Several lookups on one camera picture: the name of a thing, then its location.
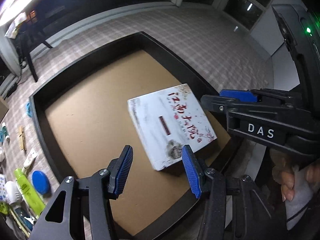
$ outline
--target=cardboard bottom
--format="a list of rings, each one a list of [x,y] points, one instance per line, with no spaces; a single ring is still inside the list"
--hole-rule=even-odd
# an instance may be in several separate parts
[[[79,178],[106,168],[125,145],[133,163],[123,194],[111,200],[115,221],[135,235],[188,189],[182,162],[153,170],[127,110],[127,100],[179,85],[148,53],[138,51],[102,68],[56,100],[46,115],[66,159]],[[211,163],[229,140],[217,120],[206,113],[218,139],[197,152]]]

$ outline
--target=blue round container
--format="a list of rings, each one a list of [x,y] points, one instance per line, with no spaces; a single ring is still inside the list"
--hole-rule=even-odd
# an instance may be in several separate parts
[[[47,176],[42,171],[34,171],[32,174],[32,183],[36,191],[40,194],[46,194],[49,192],[50,183]]]

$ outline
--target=black table leg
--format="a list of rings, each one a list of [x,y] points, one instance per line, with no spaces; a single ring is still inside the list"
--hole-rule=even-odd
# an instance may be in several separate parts
[[[49,43],[47,43],[45,40],[43,40],[42,43],[46,45],[49,49],[53,49],[53,47]]]
[[[31,71],[31,74],[33,76],[33,79],[35,80],[35,82],[38,81],[38,76],[37,76],[37,73],[36,73],[36,70],[35,70],[35,67],[32,63],[32,59],[31,59],[31,56],[30,56],[30,53],[28,51],[28,46],[27,46],[27,35],[26,33],[22,33],[22,41],[21,41],[21,49],[22,49],[22,53],[24,55],[24,57],[26,58],[27,60],[27,63],[29,65],[29,69]]]

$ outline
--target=cardboard box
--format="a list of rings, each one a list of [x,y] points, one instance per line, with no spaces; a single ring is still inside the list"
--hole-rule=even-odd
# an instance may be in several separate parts
[[[156,171],[180,161],[185,144],[196,152],[217,138],[188,84],[130,99],[128,111]]]
[[[124,192],[118,200],[110,201],[115,221],[132,235],[160,217],[190,186],[182,163],[176,164],[181,168],[178,175],[152,168],[129,115],[127,101],[180,84],[148,53],[137,51],[84,79],[46,110],[54,136],[79,178],[106,168],[126,144],[133,147]],[[230,137],[209,112],[206,115],[219,146],[209,144],[198,154],[209,152],[206,162],[210,164]]]

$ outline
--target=blue gripper pad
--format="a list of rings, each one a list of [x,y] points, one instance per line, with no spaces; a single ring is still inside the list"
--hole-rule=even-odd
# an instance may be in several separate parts
[[[202,181],[204,172],[202,171],[189,145],[185,145],[182,148],[182,162],[184,169],[186,170],[191,191],[196,195],[196,198],[200,198],[202,194],[200,183]]]
[[[108,191],[120,195],[124,190],[129,171],[133,160],[133,149],[130,145],[126,145],[114,165],[111,174]]]
[[[219,95],[226,98],[237,98],[241,102],[257,102],[258,97],[250,91],[243,90],[221,90]]]

